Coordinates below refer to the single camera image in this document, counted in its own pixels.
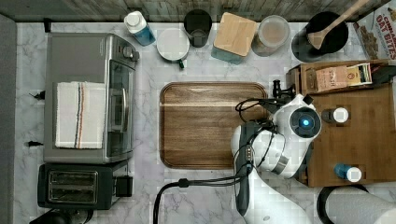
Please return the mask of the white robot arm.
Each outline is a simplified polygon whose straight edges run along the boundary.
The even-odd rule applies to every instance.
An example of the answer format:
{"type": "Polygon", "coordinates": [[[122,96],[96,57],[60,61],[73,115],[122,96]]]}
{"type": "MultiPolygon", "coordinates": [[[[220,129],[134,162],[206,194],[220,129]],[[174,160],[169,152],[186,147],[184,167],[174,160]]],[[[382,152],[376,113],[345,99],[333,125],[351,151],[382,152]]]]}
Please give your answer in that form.
{"type": "Polygon", "coordinates": [[[275,107],[266,123],[247,121],[233,132],[234,170],[240,178],[236,209],[247,224],[311,224],[304,209],[269,187],[260,172],[295,176],[320,133],[321,119],[309,96],[268,102],[275,107]]]}

